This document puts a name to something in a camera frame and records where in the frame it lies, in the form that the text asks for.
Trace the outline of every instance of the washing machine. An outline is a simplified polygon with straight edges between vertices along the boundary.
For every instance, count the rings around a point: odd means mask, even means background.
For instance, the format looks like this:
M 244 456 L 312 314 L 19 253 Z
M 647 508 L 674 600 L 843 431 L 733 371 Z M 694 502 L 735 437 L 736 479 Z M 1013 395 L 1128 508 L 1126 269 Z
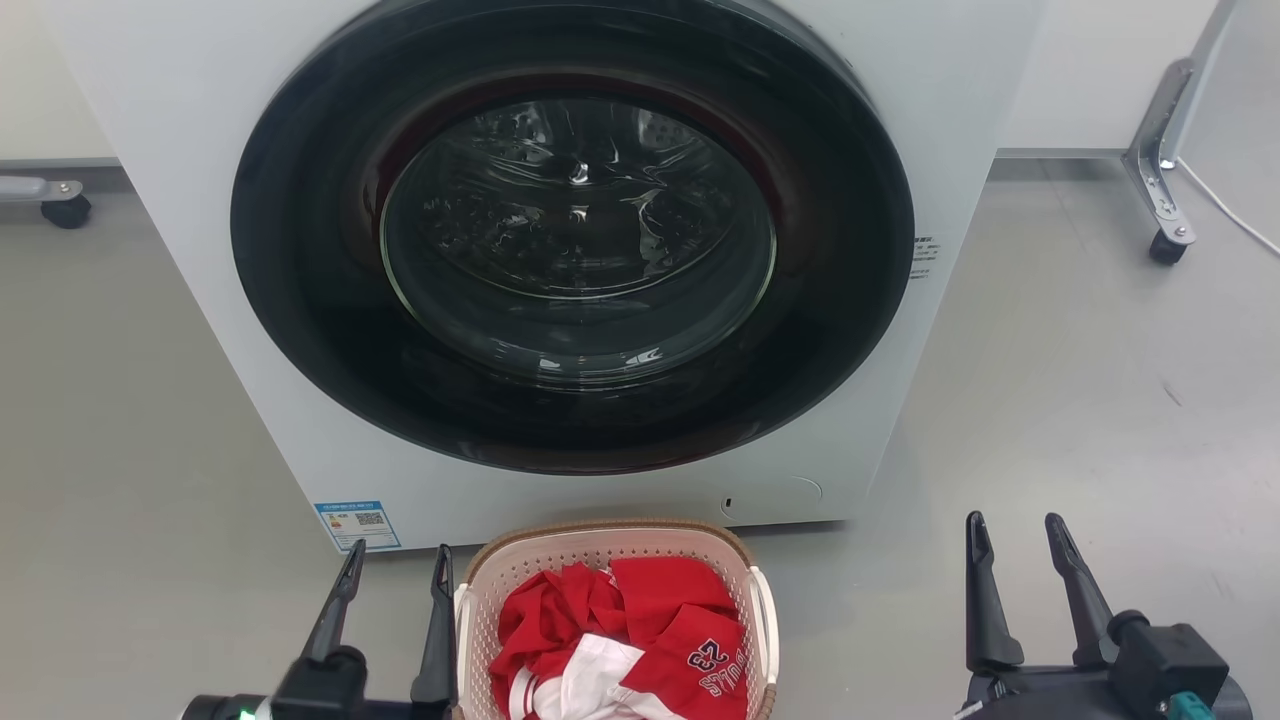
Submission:
M 1042 5 L 45 12 L 317 521 L 393 550 L 855 516 Z

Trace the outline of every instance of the white laundry basket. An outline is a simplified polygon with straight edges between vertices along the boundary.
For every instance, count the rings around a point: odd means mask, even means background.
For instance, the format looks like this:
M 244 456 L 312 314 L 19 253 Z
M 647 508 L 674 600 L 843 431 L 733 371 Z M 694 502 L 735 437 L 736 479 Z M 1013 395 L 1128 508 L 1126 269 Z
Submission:
M 498 614 L 513 589 L 543 570 L 585 562 L 604 569 L 614 557 L 695 557 L 724 580 L 746 628 L 748 706 L 744 720 L 768 720 L 778 679 L 778 624 L 773 594 L 750 551 L 732 533 L 692 520 L 602 520 L 520 530 L 480 551 L 454 594 L 458 707 L 466 720 L 503 720 L 493 700 L 489 664 L 502 650 Z

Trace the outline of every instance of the basket handle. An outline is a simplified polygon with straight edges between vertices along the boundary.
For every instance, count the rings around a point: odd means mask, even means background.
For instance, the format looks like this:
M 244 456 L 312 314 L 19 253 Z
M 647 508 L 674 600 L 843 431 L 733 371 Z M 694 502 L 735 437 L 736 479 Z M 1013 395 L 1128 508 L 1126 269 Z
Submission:
M 760 646 L 756 650 L 760 653 L 764 682 L 772 685 L 778 682 L 778 609 L 773 605 L 773 591 L 769 589 L 769 580 L 764 578 L 764 573 L 755 565 L 751 565 L 750 570 L 748 585 Z
M 458 660 L 457 660 L 457 683 L 458 683 L 458 705 L 466 705 L 467 696 L 471 689 L 471 621 L 475 618 L 475 606 L 477 598 L 475 593 L 471 592 L 471 585 L 462 583 L 458 585 L 458 591 L 453 596 L 454 607 L 457 610 L 457 634 L 458 638 Z

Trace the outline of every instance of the white wall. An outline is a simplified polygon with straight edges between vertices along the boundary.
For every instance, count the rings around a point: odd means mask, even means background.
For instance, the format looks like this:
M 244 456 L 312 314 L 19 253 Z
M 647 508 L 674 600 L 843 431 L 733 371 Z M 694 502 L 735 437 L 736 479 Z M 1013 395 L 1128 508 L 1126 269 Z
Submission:
M 1215 5 L 1050 0 L 1001 146 L 1128 147 L 1165 68 L 1192 53 Z
M 113 156 L 36 0 L 0 0 L 0 163 Z

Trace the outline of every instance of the label sticker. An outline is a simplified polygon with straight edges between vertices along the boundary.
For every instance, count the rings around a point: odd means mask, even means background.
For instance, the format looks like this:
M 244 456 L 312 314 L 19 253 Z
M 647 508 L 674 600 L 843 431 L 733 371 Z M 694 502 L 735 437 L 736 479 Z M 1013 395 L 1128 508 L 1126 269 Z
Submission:
M 339 550 L 351 550 L 360 538 L 365 538 L 369 550 L 399 547 L 399 538 L 381 502 L 317 502 L 316 512 Z
M 913 281 L 923 281 L 929 277 L 931 265 L 938 259 L 938 250 L 942 246 L 933 242 L 932 237 L 918 237 L 915 238 L 915 255 L 911 258 L 911 277 Z

